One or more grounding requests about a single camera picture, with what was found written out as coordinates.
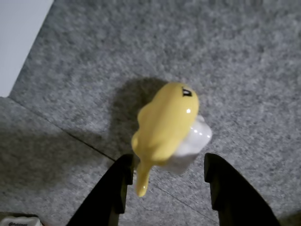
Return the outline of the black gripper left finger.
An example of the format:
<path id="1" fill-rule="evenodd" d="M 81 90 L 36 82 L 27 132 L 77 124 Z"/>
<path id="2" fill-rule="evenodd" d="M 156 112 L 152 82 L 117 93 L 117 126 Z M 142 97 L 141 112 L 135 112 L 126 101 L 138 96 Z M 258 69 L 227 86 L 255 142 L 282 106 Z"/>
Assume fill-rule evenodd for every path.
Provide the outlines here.
<path id="1" fill-rule="evenodd" d="M 118 158 L 102 176 L 67 225 L 117 226 L 125 213 L 127 186 L 133 184 L 134 156 Z"/>

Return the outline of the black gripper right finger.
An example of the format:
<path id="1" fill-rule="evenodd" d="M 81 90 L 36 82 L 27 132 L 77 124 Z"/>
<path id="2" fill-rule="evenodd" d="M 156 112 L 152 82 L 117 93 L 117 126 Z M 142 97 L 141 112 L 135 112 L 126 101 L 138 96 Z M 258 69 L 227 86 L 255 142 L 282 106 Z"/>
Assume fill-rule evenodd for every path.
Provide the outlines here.
<path id="1" fill-rule="evenodd" d="M 212 209 L 218 212 L 219 225 L 280 225 L 263 197 L 219 155 L 205 154 L 204 180 L 210 184 Z"/>

